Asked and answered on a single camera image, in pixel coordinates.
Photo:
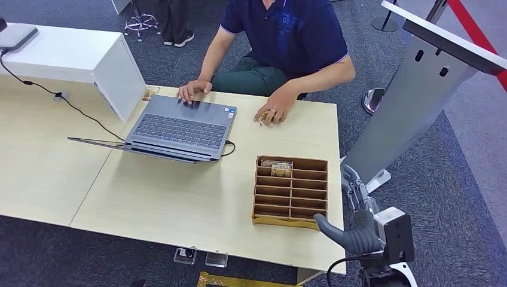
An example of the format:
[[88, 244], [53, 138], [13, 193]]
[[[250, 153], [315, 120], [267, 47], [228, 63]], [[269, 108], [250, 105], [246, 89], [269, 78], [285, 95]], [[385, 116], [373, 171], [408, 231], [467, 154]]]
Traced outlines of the person's left hand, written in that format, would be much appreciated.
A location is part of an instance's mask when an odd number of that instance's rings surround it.
[[260, 121], [264, 125], [282, 123], [297, 101], [298, 95], [299, 92], [293, 84], [282, 85], [260, 107], [254, 120]]

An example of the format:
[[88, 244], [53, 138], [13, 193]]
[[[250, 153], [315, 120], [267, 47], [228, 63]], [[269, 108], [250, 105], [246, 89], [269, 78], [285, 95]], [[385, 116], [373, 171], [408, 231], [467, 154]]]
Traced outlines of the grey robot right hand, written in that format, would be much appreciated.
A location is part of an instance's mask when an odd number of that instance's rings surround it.
[[342, 167], [341, 189], [346, 192], [353, 209], [352, 229], [343, 231], [321, 214], [314, 220], [321, 233], [353, 255], [370, 254], [382, 250], [382, 243], [375, 233], [374, 215], [379, 212], [376, 200], [369, 196], [359, 174], [348, 165]]

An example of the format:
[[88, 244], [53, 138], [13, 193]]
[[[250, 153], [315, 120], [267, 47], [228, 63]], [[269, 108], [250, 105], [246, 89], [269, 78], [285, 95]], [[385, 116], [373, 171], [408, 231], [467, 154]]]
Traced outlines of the person's right hand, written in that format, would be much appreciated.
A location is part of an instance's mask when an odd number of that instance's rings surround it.
[[212, 83], [206, 80], [193, 80], [180, 87], [176, 94], [178, 99], [189, 105], [193, 104], [196, 93], [208, 94], [212, 89]]

